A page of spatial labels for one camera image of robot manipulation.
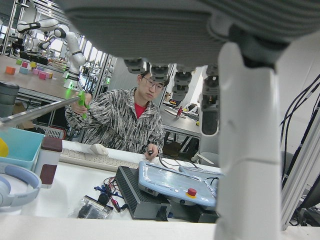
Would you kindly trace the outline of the white grey left robot hand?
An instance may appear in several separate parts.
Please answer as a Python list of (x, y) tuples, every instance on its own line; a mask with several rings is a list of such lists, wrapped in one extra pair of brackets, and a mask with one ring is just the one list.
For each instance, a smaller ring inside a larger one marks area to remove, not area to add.
[(207, 66), (202, 132), (219, 131), (217, 240), (281, 237), (279, 81), (291, 42), (320, 29), (317, 0), (60, 0), (71, 23), (130, 72)]

